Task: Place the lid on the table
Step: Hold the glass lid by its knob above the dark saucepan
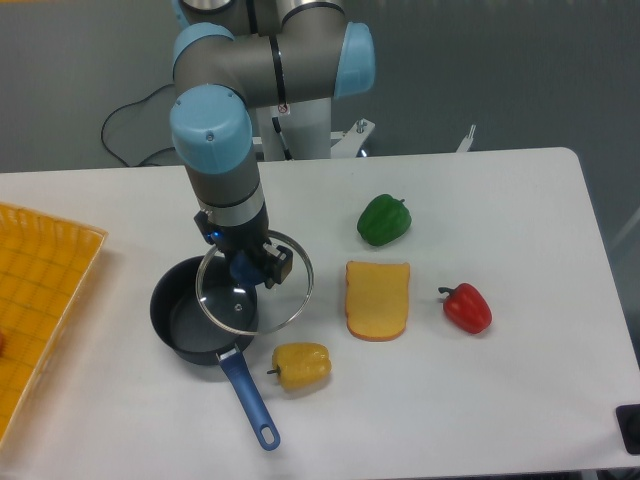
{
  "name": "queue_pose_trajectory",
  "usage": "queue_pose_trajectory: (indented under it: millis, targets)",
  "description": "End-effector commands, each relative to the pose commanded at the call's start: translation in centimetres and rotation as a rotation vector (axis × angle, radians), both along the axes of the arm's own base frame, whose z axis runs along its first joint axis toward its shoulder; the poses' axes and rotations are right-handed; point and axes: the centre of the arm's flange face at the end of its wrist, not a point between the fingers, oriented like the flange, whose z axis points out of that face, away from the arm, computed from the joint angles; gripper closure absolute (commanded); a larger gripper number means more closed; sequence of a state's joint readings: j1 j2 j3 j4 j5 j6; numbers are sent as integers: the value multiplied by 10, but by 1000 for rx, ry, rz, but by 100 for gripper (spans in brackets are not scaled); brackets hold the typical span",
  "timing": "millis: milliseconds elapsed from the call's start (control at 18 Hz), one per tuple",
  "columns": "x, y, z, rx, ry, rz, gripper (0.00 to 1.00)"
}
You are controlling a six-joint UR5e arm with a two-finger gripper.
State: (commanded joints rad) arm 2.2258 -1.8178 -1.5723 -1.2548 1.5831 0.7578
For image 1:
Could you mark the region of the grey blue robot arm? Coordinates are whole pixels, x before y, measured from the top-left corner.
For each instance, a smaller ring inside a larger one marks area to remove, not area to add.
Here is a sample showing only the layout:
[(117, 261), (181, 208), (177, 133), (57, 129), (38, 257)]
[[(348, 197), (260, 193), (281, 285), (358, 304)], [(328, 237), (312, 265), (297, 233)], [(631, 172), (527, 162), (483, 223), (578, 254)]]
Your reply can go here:
[(176, 1), (172, 141), (200, 210), (205, 241), (232, 276), (273, 286), (293, 256), (273, 245), (250, 111), (368, 91), (371, 33), (338, 1)]

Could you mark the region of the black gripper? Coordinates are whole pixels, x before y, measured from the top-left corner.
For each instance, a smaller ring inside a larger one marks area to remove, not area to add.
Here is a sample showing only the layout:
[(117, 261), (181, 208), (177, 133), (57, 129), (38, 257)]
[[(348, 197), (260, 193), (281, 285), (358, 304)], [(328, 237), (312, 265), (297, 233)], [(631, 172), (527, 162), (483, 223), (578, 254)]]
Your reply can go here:
[(292, 270), (292, 250), (269, 243), (269, 217), (266, 209), (246, 223), (222, 226), (199, 211), (194, 221), (205, 242), (214, 245), (225, 256), (233, 258), (229, 264), (232, 278), (241, 285), (256, 285), (256, 267), (266, 258), (265, 287), (281, 285)]

